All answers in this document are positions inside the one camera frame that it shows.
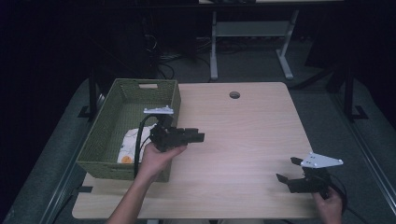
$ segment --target white table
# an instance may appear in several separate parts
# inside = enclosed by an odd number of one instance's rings
[[[168,183],[148,190],[139,218],[316,217],[310,194],[292,194],[276,174],[302,178],[290,157],[312,150],[282,83],[180,84],[179,128],[198,128],[203,143],[174,158]],[[231,91],[240,93],[232,99]],[[95,179],[78,195],[75,218],[108,218],[131,181]]]

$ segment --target circular hole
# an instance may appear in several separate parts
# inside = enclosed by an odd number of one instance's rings
[[[241,94],[239,94],[239,92],[237,91],[232,91],[230,92],[230,97],[233,99],[238,99],[239,97],[241,97]]]

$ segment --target black device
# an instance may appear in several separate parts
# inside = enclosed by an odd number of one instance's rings
[[[299,158],[290,158],[291,163],[302,166],[303,160]],[[277,180],[289,187],[290,193],[314,193],[318,192],[326,200],[329,198],[329,187],[334,189],[343,200],[343,213],[347,209],[347,196],[332,182],[331,174],[326,167],[306,167],[302,166],[304,178],[288,179],[287,177],[276,174]]]
[[[161,152],[171,147],[186,146],[188,143],[204,142],[205,134],[198,133],[198,129],[178,129],[172,127],[173,118],[167,114],[149,114],[142,122],[140,122],[139,130],[136,137],[136,147],[134,150],[134,160],[139,161],[140,155],[140,141],[142,137],[143,128],[147,119],[155,117],[158,122],[150,130],[149,139]],[[134,177],[136,177],[139,170],[139,162],[134,163]]]

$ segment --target gray floor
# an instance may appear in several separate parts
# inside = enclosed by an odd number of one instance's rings
[[[281,39],[246,39],[244,42],[244,47],[247,46],[244,50],[219,55],[217,82],[279,81],[292,86],[320,71],[317,68],[304,67],[311,45],[309,41],[293,41],[290,45],[287,58],[295,75],[294,80],[286,80],[283,77],[276,58],[275,49],[281,45]],[[199,56],[209,61],[208,53]],[[210,77],[209,67],[202,60],[181,59],[168,65],[175,69],[175,79],[180,83],[207,82]],[[169,69],[162,69],[170,76]],[[329,171],[346,186],[350,208],[366,218],[369,223],[396,223],[396,216],[384,196],[384,190],[377,184],[374,172],[370,168],[371,163],[364,156],[364,153],[367,153],[365,149],[370,149],[389,184],[396,186],[396,173],[393,172],[396,132],[375,106],[370,93],[358,81],[355,82],[354,102],[355,105],[363,107],[369,119],[348,122],[339,105],[343,93],[327,93],[324,90],[327,80],[325,77],[302,91],[290,91],[311,146],[319,154],[344,160],[345,165],[330,168]],[[85,175],[84,171],[74,164],[73,158],[91,127],[87,119],[78,118],[78,113],[88,104],[88,82],[85,81],[64,111],[5,223],[51,223],[52,219],[49,217],[55,217],[56,214],[59,216],[55,223],[104,223],[103,220],[77,220],[71,215],[77,197],[69,197],[69,194],[80,185]],[[70,175],[63,176],[65,170],[70,170]],[[63,179],[68,180],[64,188]],[[54,208],[49,206],[56,204],[57,199],[60,201],[58,204],[65,204],[61,212],[60,205]],[[362,223],[349,211],[344,213],[343,219],[345,223]],[[319,223],[316,219],[291,221]],[[265,223],[284,222],[266,220]]]

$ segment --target metal frame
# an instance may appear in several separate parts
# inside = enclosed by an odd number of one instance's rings
[[[212,20],[212,50],[210,52],[210,79],[219,78],[218,62],[216,57],[217,36],[285,36],[281,49],[276,50],[283,73],[286,79],[293,79],[286,51],[293,34],[299,10],[294,10],[289,21],[217,21],[217,12],[213,11]]]

